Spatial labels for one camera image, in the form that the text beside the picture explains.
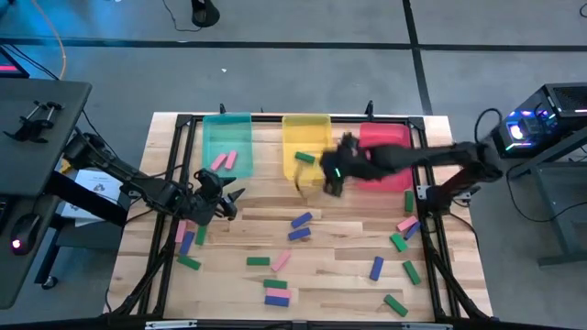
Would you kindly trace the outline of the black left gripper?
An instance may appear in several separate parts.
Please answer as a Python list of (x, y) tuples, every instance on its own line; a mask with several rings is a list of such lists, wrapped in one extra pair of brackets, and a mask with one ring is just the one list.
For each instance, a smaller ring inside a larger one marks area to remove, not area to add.
[(189, 191), (183, 202), (183, 219), (191, 220), (199, 226), (207, 226), (214, 216), (232, 221), (238, 214), (235, 201), (246, 191), (245, 188), (224, 194), (223, 189), (234, 182), (236, 177), (220, 177), (208, 169), (194, 174), (200, 186)]

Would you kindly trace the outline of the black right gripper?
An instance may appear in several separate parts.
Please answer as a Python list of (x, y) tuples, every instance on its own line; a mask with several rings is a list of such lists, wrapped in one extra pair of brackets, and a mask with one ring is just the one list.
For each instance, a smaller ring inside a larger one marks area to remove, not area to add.
[(357, 137), (347, 132), (343, 134), (335, 149), (323, 152), (319, 164), (325, 176), (325, 193), (340, 197), (348, 177), (367, 178), (367, 162), (364, 154), (359, 153), (359, 142)]

